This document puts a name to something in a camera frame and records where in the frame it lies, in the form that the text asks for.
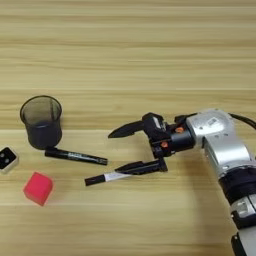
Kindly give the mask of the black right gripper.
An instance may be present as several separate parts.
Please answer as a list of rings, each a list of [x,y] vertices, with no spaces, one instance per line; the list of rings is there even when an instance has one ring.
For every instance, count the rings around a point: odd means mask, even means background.
[[[154,158],[158,161],[151,162],[133,162],[121,166],[116,172],[129,175],[144,175],[157,171],[166,172],[168,167],[164,158],[173,154],[192,149],[195,146],[195,139],[192,132],[186,124],[188,115],[176,116],[173,124],[168,124],[163,118],[160,118],[160,128],[156,128],[151,138],[151,149]],[[134,135],[142,131],[144,124],[142,121],[135,121],[125,124],[112,131],[109,138],[123,138]]]

